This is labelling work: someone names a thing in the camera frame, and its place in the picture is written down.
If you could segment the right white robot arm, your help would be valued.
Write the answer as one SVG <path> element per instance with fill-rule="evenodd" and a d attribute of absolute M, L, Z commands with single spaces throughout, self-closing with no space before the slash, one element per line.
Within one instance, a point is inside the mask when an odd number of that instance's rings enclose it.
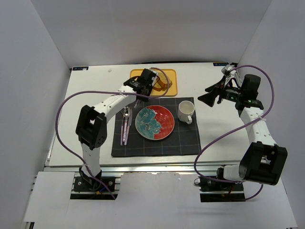
<path fill-rule="evenodd" d="M 210 107 L 214 103 L 220 104 L 222 100 L 234 102 L 249 139 L 250 145 L 240 163 L 219 168 L 220 175 L 216 181 L 251 181 L 272 186 L 278 183 L 288 152 L 274 141 L 263 118 L 264 107 L 257 99 L 260 82 L 259 76 L 247 74 L 244 81 L 234 87 L 232 79 L 223 76 L 198 97 L 199 101 Z"/>

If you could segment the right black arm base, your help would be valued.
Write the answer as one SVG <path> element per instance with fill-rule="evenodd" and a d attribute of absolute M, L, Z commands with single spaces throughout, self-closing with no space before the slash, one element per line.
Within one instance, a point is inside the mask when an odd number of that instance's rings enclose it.
<path fill-rule="evenodd" d="M 215 176 L 206 176 L 195 169 L 200 188 L 201 202 L 244 202 L 244 186 L 238 172 L 238 165 L 219 167 Z"/>

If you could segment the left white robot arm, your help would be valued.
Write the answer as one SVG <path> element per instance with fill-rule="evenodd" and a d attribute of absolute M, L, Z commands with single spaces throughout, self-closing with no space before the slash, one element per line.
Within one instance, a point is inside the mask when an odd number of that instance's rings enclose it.
<path fill-rule="evenodd" d="M 100 147 L 107 138 L 107 123 L 127 105 L 140 99 L 148 101 L 158 73 L 150 69 L 144 69 L 135 80 L 130 78 L 117 91 L 117 95 L 111 95 L 101 103 L 89 107 L 85 105 L 80 112 L 76 134 L 81 143 L 82 154 L 85 163 L 80 168 L 81 177 L 89 184 L 95 182 L 94 177 L 101 177 L 99 164 Z"/>

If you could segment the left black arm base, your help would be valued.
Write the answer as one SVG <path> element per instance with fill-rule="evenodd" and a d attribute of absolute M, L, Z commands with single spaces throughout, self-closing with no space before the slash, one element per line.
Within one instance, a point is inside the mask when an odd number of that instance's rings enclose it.
<path fill-rule="evenodd" d="M 118 196 L 120 189 L 119 177 L 103 176 L 101 181 L 112 192 L 113 196 L 109 193 L 104 185 L 99 182 L 94 182 L 90 185 L 79 174 L 74 176 L 70 199 L 72 200 L 115 200 Z"/>

